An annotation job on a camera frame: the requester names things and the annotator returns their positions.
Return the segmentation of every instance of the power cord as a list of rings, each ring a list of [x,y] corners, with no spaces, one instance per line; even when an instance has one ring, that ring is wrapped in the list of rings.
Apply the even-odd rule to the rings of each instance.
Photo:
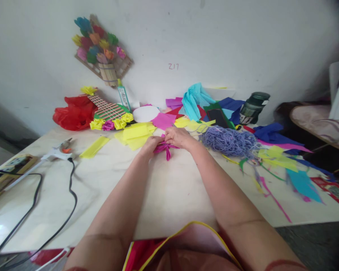
[[[68,216],[68,218],[65,220],[65,222],[63,223],[63,225],[56,231],[56,233],[54,233],[52,235],[52,237],[50,237],[34,254],[32,254],[30,257],[28,258],[25,258],[17,263],[14,263],[12,265],[9,265],[9,266],[3,266],[0,268],[0,271],[6,271],[6,270],[10,270],[14,267],[17,267],[19,266],[20,264],[23,264],[24,262],[26,262],[27,260],[29,260],[31,257],[33,257],[34,255],[36,255],[39,251],[41,251],[51,240],[53,240],[55,238],[55,236],[58,235],[58,233],[65,227],[65,225],[68,223],[69,219],[71,218],[72,214],[74,213],[75,211],[75,207],[78,203],[78,197],[76,195],[76,193],[72,190],[72,177],[73,177],[73,174],[74,174],[74,170],[75,170],[75,164],[73,162],[73,159],[72,158],[69,158],[68,159],[69,162],[71,162],[73,164],[73,169],[72,169],[72,172],[70,173],[70,180],[69,180],[69,192],[70,194],[73,195],[74,197],[74,207],[73,207],[73,210],[72,212],[70,213],[70,215]],[[1,171],[1,173],[5,173],[5,174],[9,174],[9,175],[23,175],[23,174],[17,174],[17,173],[8,173],[6,171]],[[43,175],[41,175],[40,173],[31,173],[29,175],[40,175],[40,181],[39,181],[39,184],[37,186],[37,189],[35,190],[35,193],[34,193],[34,200],[33,200],[33,204],[32,206],[30,207],[30,209],[26,212],[26,214],[20,219],[20,221],[18,222],[18,224],[16,224],[16,226],[13,228],[13,230],[9,233],[9,235],[5,238],[5,240],[1,243],[0,245],[0,250],[5,246],[5,244],[7,243],[7,241],[11,238],[11,236],[13,235],[13,233],[16,231],[16,229],[20,226],[20,224],[25,220],[25,218],[28,216],[28,214],[34,209],[36,203],[37,203],[37,198],[38,198],[38,193],[39,193],[39,189],[42,185],[42,182],[43,182]]]

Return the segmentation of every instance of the red plastic bag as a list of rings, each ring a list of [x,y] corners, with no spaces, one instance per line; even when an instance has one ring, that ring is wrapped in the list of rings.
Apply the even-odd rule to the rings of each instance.
[[[65,97],[64,100],[68,107],[55,109],[54,122],[70,131],[87,129],[98,110],[97,106],[87,96]]]

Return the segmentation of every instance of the pink paper flower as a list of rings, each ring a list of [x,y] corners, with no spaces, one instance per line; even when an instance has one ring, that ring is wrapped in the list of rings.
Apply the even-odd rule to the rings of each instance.
[[[114,130],[114,123],[113,123],[113,121],[107,120],[107,121],[103,124],[102,130],[103,130],[103,131]]]

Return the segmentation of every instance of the purple paper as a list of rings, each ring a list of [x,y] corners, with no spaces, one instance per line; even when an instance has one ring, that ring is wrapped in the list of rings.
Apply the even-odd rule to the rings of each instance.
[[[171,114],[158,113],[157,117],[155,117],[152,122],[153,125],[166,130],[168,127],[172,127],[174,122],[176,121],[176,116]]]

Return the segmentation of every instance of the yarn ball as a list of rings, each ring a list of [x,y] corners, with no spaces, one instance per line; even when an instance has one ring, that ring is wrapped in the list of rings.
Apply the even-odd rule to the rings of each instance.
[[[256,151],[261,147],[256,137],[250,132],[238,132],[217,125],[207,128],[199,138],[206,147],[222,152],[227,157],[238,156],[252,160],[256,157]]]

